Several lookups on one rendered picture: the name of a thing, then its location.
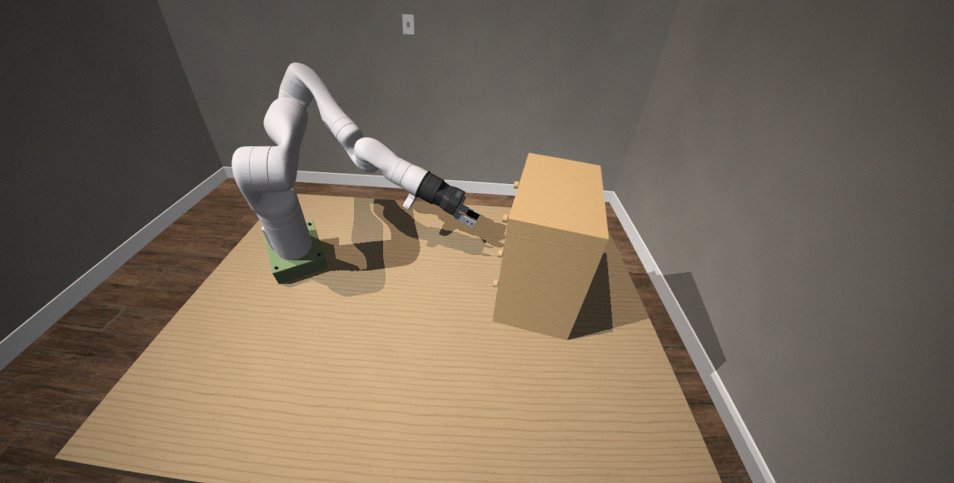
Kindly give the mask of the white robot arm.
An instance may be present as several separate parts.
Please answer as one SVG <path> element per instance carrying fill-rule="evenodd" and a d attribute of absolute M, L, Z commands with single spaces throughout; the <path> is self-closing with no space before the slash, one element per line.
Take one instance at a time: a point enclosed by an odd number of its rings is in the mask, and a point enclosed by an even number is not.
<path fill-rule="evenodd" d="M 401 186 L 403 174 L 412 165 L 377 139 L 364 139 L 360 127 L 338 106 L 319 75 L 304 64 L 290 64 L 279 97 L 265 114 L 265 132 L 279 146 L 240 147 L 232 159 L 236 185 L 258 215 L 271 249 L 286 260 L 299 259 L 312 247 L 299 197 L 292 187 L 308 122 L 306 108 L 313 97 L 326 129 L 343 145 L 358 169 L 364 173 L 379 169 L 386 180 Z"/>

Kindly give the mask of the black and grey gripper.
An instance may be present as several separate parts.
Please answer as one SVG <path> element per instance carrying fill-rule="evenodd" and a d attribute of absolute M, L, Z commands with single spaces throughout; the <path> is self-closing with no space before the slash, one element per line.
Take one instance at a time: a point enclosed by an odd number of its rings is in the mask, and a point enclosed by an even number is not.
<path fill-rule="evenodd" d="M 465 191 L 455 186 L 449 186 L 438 175 L 433 175 L 430 171 L 416 165 L 410 165 L 408 170 L 405 171 L 401 180 L 401 187 L 409 193 L 408 200 L 403 204 L 403 208 L 406 210 L 410 210 L 414 202 L 420 198 L 427 203 L 440 206 L 444 212 L 453 215 L 453 219 L 458 219 L 458 221 L 462 221 L 463 224 L 472 228 L 477 222 L 475 219 L 480 216 L 480 212 L 463 205 L 464 200 L 466 200 Z M 462 212 L 465 212 L 466 215 L 463 215 Z"/>

